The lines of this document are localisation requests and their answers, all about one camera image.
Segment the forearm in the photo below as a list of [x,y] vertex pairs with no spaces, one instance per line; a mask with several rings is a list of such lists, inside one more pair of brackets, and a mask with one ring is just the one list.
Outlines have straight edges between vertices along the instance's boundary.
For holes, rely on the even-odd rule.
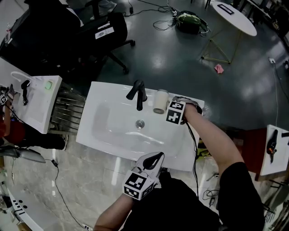
[[10,134],[10,123],[11,123],[10,110],[7,106],[5,106],[4,124],[6,126],[6,130],[4,136]]
[[94,226],[95,231],[119,230],[133,206],[133,199],[122,194],[107,210],[105,210]]
[[236,162],[244,162],[230,137],[217,126],[203,118],[191,105],[186,106],[185,117],[216,160],[219,174]]

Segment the chair wheel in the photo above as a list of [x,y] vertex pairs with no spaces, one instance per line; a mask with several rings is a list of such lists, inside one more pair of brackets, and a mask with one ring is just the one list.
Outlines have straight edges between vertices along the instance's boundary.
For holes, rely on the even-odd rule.
[[124,68],[122,71],[123,71],[123,74],[128,74],[128,68]]

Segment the sink drain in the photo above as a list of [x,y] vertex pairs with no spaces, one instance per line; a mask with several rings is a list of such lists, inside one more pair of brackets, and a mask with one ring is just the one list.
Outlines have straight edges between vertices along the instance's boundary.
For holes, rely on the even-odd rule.
[[137,120],[135,122],[135,126],[138,128],[138,129],[141,129],[145,126],[145,122],[143,120]]

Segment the chair armrest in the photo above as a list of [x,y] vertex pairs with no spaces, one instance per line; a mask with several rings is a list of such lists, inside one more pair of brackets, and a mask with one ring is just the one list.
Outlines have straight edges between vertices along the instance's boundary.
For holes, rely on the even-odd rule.
[[91,0],[89,2],[87,2],[84,7],[88,7],[90,5],[93,5],[93,4],[98,4],[98,2],[100,2],[101,0]]

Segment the marble tile floor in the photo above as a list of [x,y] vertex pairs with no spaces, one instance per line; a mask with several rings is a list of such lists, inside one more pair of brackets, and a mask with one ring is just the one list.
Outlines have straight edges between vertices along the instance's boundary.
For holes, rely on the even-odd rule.
[[[80,223],[93,227],[99,215],[121,195],[122,181],[127,170],[134,165],[134,161],[88,148],[76,143],[75,139],[75,136],[70,136],[65,151],[53,151],[39,147],[33,147],[33,149],[40,152],[46,159],[52,159],[54,152],[59,164],[59,175],[56,182],[68,208]],[[11,176],[12,164],[13,159],[5,157],[8,187],[13,184],[21,185],[34,194],[37,200],[61,220],[64,231],[83,230],[70,216],[56,187],[52,186],[57,169],[50,161],[41,164],[21,158],[15,160],[13,165],[14,183]],[[183,180],[196,192],[197,185],[192,172],[177,170],[170,170],[170,172],[172,177]],[[196,163],[196,172],[200,200],[205,206],[209,206],[210,200],[203,200],[202,197],[207,189],[218,188],[218,178],[206,181],[218,172],[216,162],[211,157],[200,159]],[[254,174],[250,174],[258,193],[265,201],[275,191],[270,188],[272,183],[255,182]],[[211,206],[211,209],[217,212],[214,206]]]

